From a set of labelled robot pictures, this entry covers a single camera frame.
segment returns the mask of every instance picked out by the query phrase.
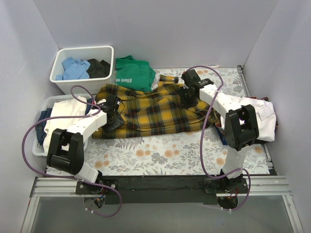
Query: plaid shirt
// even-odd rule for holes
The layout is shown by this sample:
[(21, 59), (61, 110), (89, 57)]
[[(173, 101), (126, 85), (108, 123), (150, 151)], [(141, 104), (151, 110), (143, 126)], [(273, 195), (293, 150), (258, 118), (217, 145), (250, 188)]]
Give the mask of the plaid shirt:
[[(109, 94), (121, 98), (118, 112), (125, 123), (106, 133), (102, 128), (93, 138), (128, 138), (166, 133), (197, 131), (202, 129), (209, 105), (198, 100), (195, 107), (181, 107), (178, 77), (160, 76), (159, 86), (151, 92), (133, 91), (121, 86), (106, 84), (96, 96), (96, 101)], [(208, 126), (217, 120), (216, 112), (208, 117)]]

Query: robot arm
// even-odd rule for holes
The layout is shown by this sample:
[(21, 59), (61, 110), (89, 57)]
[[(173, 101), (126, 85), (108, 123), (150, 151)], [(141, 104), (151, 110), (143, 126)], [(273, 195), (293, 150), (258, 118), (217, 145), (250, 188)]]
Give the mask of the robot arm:
[[(54, 130), (47, 165), (68, 172), (78, 179), (97, 183), (102, 174), (84, 162), (83, 145), (98, 128), (103, 127), (105, 131), (110, 132), (124, 123), (117, 112), (120, 100), (117, 96), (110, 95), (107, 100), (97, 103), (101, 108), (98, 114), (83, 118), (68, 129)], [(89, 114), (96, 112), (97, 108), (91, 109)]]
[[(197, 98), (211, 104), (217, 87), (209, 79), (201, 80), (194, 69), (182, 75), (185, 81), (181, 87), (181, 100), (185, 107), (197, 104)], [(225, 165), (221, 174), (236, 168), (242, 168), (249, 146), (259, 136), (255, 108), (252, 105), (241, 106), (226, 94), (218, 93), (213, 108), (225, 119), (225, 139), (229, 145)], [(242, 171), (227, 176), (226, 185), (230, 180), (242, 179)]]

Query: navy clothing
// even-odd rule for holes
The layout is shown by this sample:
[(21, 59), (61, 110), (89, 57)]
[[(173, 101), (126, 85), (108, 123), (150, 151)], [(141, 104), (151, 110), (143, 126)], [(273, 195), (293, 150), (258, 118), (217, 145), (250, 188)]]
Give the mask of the navy clothing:
[[(93, 101), (92, 98), (90, 98), (90, 99), (87, 100), (88, 103), (92, 103), (92, 101)], [(91, 110), (91, 107), (92, 107), (91, 105), (87, 105), (87, 106), (86, 106), (86, 115), (87, 115), (87, 114), (89, 113), (89, 111)]]
[[(47, 108), (47, 110), (42, 111), (38, 121), (50, 117), (51, 116), (51, 112), (52, 112), (52, 108)], [(38, 140), (38, 143), (41, 146), (43, 145), (44, 138), (47, 136), (47, 134), (44, 132), (44, 127), (45, 127), (46, 124), (47, 124), (47, 122), (44, 121), (41, 124), (36, 125), (36, 127), (35, 127), (35, 131), (36, 131), (36, 135), (37, 135), (37, 140)]]

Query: clothing pile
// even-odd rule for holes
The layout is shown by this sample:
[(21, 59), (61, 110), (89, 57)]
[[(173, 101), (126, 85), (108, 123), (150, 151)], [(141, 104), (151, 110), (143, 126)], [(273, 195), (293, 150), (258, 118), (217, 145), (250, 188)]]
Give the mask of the clothing pile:
[[(78, 99), (92, 103), (92, 99), (86, 100), (86, 98), (80, 96), (78, 96)], [(81, 103), (76, 99), (57, 102), (54, 104), (53, 108), (47, 108), (47, 110), (42, 111), (38, 121), (49, 117), (87, 115), (90, 109), (90, 105)], [(79, 120), (80, 118), (53, 119), (37, 125), (35, 127), (36, 137), (38, 143), (41, 146), (43, 145), (44, 152), (47, 153), (49, 151), (51, 136), (55, 129), (66, 129), (77, 123)]]
[(81, 61), (69, 57), (62, 62), (62, 65), (65, 72), (56, 76), (57, 81), (104, 78), (110, 73), (110, 64), (104, 60), (100, 62), (96, 59)]
[(149, 62), (135, 60), (133, 56), (116, 58), (116, 85), (134, 91), (151, 91), (156, 73)]
[[(254, 106), (259, 130), (259, 136), (255, 140), (256, 144), (274, 141), (275, 129), (277, 128), (276, 114), (274, 112), (273, 104), (269, 102), (269, 99), (267, 97), (259, 100), (255, 97), (241, 98), (231, 95), (228, 96), (231, 97), (234, 101), (238, 102), (240, 105), (246, 106), (251, 104), (252, 106)], [(223, 145), (227, 145), (224, 136), (225, 119), (223, 117), (220, 117), (215, 122), (215, 126)]]
[[(151, 92), (134, 91), (119, 85), (106, 84), (97, 94), (96, 102), (106, 99), (110, 94), (121, 98), (118, 109), (125, 123), (112, 132), (99, 128), (93, 138), (129, 138), (166, 133), (190, 132), (202, 129), (209, 105), (198, 100), (198, 104), (185, 109), (181, 105), (178, 78), (160, 76), (158, 88)], [(218, 117), (212, 111), (208, 126)]]

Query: gray floor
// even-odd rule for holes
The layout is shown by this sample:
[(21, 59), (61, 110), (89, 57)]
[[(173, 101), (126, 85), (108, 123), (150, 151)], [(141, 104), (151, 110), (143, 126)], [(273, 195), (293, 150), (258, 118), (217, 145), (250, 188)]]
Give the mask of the gray floor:
[[(104, 206), (105, 213), (117, 207)], [(254, 197), (229, 214), (199, 203), (125, 204), (112, 218), (85, 211), (83, 198), (40, 198), (33, 233), (291, 233), (282, 196)]]

